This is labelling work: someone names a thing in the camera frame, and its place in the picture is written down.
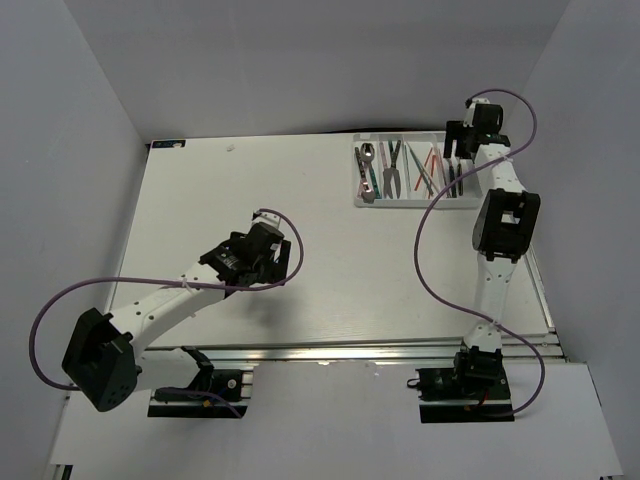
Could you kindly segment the orange chopstick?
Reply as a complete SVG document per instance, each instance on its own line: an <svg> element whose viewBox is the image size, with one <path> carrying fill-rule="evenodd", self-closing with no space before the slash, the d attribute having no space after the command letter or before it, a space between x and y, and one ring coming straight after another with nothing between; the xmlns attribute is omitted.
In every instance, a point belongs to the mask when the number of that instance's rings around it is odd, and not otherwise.
<svg viewBox="0 0 640 480"><path fill-rule="evenodd" d="M426 164L427 171L430 176L430 185L431 185L431 193L429 194L430 198L433 198L438 193L438 184L437 184L437 176L436 176L436 155L434 153L434 148L430 149L429 157Z"/></svg>
<svg viewBox="0 0 640 480"><path fill-rule="evenodd" d="M431 198L435 193L435 183L432 176L426 170L430 155L427 155L427 159L424 162L421 162L414 150L412 148L409 148L409 150L419 172L418 180L416 181L414 190L418 191L420 187L423 186L426 189L427 197Z"/></svg>

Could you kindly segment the teal handled fork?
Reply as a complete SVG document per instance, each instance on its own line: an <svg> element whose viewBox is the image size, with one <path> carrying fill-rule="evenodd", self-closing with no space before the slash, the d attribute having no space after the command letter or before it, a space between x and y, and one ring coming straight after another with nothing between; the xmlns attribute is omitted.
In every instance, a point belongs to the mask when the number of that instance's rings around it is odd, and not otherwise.
<svg viewBox="0 0 640 480"><path fill-rule="evenodd" d="M456 185L455 185L455 180L456 180L456 173L454 170L454 166L451 162L451 159L446 159L447 163L448 163L448 173L449 173L449 181L452 184L451 186L451 196L452 198L457 198L457 192L456 192Z"/></svg>

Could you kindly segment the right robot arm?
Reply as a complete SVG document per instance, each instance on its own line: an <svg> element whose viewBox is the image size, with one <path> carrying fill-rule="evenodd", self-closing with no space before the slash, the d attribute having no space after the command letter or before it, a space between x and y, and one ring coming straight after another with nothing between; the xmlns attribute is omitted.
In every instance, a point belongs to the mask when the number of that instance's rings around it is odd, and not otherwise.
<svg viewBox="0 0 640 480"><path fill-rule="evenodd" d="M451 374L453 390L472 399L501 383L499 325L512 276L531 244L541 200L515 172L510 141L500 133L502 107L480 97L468 100L466 107L462 121L447 123L444 158L471 160L484 192L472 232L478 261L473 309L483 316L464 336Z"/></svg>

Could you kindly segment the dark speckled handled fork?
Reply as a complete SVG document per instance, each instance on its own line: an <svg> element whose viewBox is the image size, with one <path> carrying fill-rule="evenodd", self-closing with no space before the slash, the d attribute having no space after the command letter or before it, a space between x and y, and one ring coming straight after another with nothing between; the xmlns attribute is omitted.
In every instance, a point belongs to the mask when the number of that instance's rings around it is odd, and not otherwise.
<svg viewBox="0 0 640 480"><path fill-rule="evenodd" d="M462 175L463 175L463 162L461 160L458 160L457 162L457 170L456 170L456 179L458 180L457 183L457 195L459 197L462 197L464 195L464 181L462 179Z"/></svg>

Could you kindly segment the dark handled spoon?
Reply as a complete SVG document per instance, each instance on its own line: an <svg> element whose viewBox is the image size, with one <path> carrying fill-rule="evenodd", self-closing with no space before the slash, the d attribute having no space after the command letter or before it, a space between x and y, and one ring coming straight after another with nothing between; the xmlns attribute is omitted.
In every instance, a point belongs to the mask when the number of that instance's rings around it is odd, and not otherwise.
<svg viewBox="0 0 640 480"><path fill-rule="evenodd" d="M361 182L367 183L365 166L364 166L364 163L362 161L361 153L360 153L360 150L359 150L358 147L354 147L354 156L355 156L355 160L356 160L356 163L357 163L357 167L358 167L358 171L359 171Z"/></svg>

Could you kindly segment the pink handled fork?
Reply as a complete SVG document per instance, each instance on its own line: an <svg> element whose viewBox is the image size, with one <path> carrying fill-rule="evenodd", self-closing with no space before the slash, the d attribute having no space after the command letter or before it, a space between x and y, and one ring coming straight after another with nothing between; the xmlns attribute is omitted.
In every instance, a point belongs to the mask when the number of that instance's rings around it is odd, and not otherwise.
<svg viewBox="0 0 640 480"><path fill-rule="evenodd" d="M438 153L437 156L438 156L438 163L439 163L439 169L440 169L441 182L442 182L442 187L444 189L449 183L448 170L446 168L446 162L444 161L444 159L442 157L442 151L441 151L439 146L437 148L437 153Z"/></svg>

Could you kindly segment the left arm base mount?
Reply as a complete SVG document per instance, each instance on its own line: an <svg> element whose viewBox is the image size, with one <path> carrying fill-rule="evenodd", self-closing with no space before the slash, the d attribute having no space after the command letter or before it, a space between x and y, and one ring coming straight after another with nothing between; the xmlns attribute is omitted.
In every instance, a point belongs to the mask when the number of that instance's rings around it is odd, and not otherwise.
<svg viewBox="0 0 640 480"><path fill-rule="evenodd" d="M241 419L251 398L252 372L216 366L192 346L148 351L139 359L151 389L150 418Z"/></svg>

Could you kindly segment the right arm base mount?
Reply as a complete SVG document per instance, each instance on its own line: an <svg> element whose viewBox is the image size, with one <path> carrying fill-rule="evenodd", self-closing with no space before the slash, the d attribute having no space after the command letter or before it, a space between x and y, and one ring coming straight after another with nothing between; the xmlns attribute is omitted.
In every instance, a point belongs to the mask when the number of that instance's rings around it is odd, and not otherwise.
<svg viewBox="0 0 640 480"><path fill-rule="evenodd" d="M453 368L422 368L406 381L406 387L418 395L423 424L515 421L504 370L496 380L461 380Z"/></svg>

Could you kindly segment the teal handled spoon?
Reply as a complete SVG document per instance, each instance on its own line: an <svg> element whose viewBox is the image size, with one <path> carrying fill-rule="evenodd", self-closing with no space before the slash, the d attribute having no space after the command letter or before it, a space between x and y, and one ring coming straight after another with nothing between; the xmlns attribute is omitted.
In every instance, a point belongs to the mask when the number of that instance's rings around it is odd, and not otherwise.
<svg viewBox="0 0 640 480"><path fill-rule="evenodd" d="M377 182L377 178L376 178L376 174L373 166L373 161L375 159L375 148L372 143L365 142L361 145L360 151L363 157L363 161L369 173L371 185L375 193L375 198L380 199L381 194L380 194L380 190L379 190L379 186L378 186L378 182Z"/></svg>

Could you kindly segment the teal handled knife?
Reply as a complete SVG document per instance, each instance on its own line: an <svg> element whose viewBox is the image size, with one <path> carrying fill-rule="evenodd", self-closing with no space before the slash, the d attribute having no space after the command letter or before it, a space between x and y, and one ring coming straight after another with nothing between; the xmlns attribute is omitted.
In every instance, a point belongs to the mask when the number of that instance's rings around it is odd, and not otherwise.
<svg viewBox="0 0 640 480"><path fill-rule="evenodd" d="M397 169L397 160L400 153L402 142L397 140L395 145L391 148L391 179L395 187L395 198L399 199L401 195L401 179L400 173Z"/></svg>

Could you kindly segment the pink handled spoon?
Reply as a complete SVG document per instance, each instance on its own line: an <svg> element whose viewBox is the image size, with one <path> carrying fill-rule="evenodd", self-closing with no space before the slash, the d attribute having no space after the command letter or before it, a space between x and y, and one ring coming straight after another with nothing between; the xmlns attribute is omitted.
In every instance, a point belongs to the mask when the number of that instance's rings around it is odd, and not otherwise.
<svg viewBox="0 0 640 480"><path fill-rule="evenodd" d="M366 177L360 179L358 195L359 198L367 204L373 203L376 199L375 191L370 186Z"/></svg>

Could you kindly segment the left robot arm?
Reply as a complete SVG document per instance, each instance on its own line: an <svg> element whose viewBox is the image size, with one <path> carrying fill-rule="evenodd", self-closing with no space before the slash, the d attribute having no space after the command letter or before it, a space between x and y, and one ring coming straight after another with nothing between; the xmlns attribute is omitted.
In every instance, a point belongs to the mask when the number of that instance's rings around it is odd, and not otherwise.
<svg viewBox="0 0 640 480"><path fill-rule="evenodd" d="M133 392L157 390L170 401L221 404L236 389L215 380L213 364L197 348L159 354L148 347L200 310L255 285L286 278L291 243L277 228L254 223L234 232L183 273L133 303L102 313L92 308L78 319L62 368L99 412L122 404Z"/></svg>

